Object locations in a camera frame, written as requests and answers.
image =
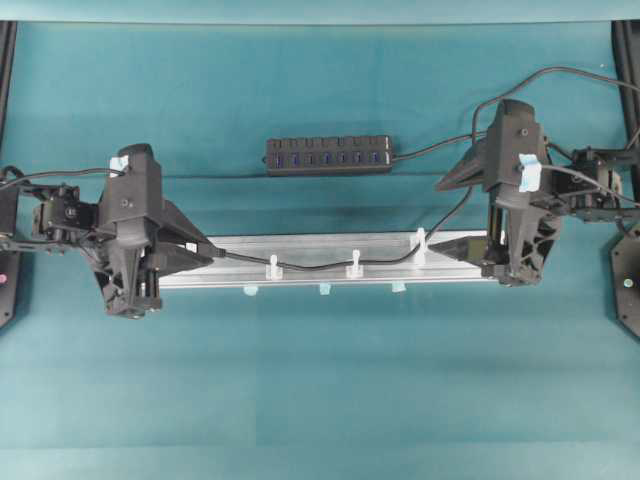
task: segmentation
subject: white peg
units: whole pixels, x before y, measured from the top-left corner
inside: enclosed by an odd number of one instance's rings
[[[278,256],[271,255],[270,264],[266,266],[267,280],[282,280],[282,267],[278,266]]]
[[[425,241],[425,232],[422,227],[418,229],[415,235],[411,236],[411,248],[415,248],[416,245],[420,245],[420,247],[413,256],[413,263],[423,267],[427,264],[427,242]]]
[[[364,271],[362,265],[360,265],[360,250],[353,251],[353,265],[347,266],[347,277],[360,278]]]

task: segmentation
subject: green table surface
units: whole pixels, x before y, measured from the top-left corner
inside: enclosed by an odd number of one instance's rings
[[[428,228],[461,194],[433,186],[464,146],[388,176],[268,179],[264,141],[384,133],[409,151],[554,64],[615,75],[610,24],[23,23],[0,163],[103,166],[149,142],[207,234]],[[518,98],[568,148],[625,141],[615,88],[555,75]],[[95,200],[102,180],[77,184]],[[486,203],[451,228],[484,228]],[[171,291],[142,321],[102,313],[78,255],[27,256],[0,332],[0,478],[636,479],[615,236],[567,219],[537,287]]]

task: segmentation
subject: bracket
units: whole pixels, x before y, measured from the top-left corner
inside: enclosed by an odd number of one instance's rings
[[[15,314],[20,252],[0,252],[0,328]]]
[[[639,228],[632,231],[637,235]],[[640,337],[640,242],[623,237],[610,255],[618,319]]]

